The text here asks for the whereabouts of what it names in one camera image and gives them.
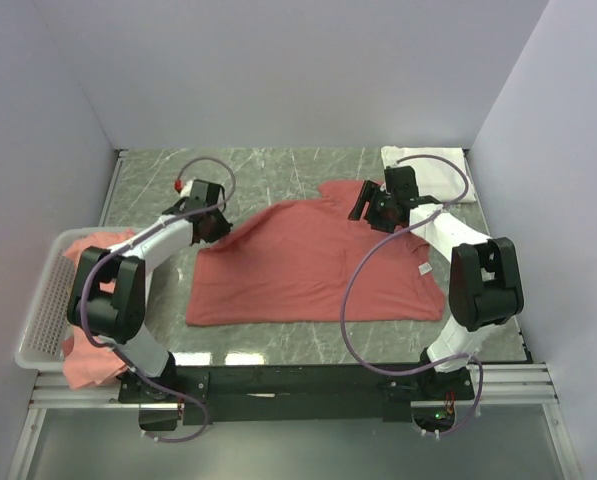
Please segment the dark red t-shirt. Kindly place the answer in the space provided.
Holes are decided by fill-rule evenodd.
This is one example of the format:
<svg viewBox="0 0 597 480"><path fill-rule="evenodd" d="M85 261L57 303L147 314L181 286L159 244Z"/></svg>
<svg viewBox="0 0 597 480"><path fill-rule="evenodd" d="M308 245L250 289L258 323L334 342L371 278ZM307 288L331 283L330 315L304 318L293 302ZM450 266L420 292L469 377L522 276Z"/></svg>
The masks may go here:
<svg viewBox="0 0 597 480"><path fill-rule="evenodd" d="M325 182L318 197L273 204L200 250L186 324L441 320L430 247L413 234L390 241L351 279L386 237L348 219L361 187Z"/></svg>

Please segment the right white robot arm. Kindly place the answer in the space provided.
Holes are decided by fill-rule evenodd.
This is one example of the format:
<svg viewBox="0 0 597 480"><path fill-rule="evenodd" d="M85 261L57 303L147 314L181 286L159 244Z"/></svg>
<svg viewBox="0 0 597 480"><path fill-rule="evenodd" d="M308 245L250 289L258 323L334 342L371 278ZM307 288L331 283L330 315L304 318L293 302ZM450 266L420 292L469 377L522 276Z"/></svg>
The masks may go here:
<svg viewBox="0 0 597 480"><path fill-rule="evenodd" d="M411 166L387 167L385 183L367 180L349 213L388 236L374 246L351 279L378 250L412 233L450 264L450 317L437 339L421 355L421 365L408 375L432 370L449 374L467 366L484 340L520 313L524 293L516 248L507 237L493 238L458 220L433 196L421 196Z"/></svg>

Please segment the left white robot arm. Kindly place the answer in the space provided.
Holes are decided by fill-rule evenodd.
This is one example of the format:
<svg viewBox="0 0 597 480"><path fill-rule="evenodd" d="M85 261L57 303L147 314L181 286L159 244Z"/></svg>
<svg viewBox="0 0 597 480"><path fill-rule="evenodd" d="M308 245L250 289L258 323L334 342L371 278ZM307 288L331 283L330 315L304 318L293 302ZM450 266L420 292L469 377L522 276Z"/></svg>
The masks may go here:
<svg viewBox="0 0 597 480"><path fill-rule="evenodd" d="M112 349L152 381L172 384L174 356L145 325L153 271L180 250L225 237L232 224L223 214L227 193L205 180L175 182L179 199L148 228L110 247L86 248L77 266L67 320Z"/></svg>

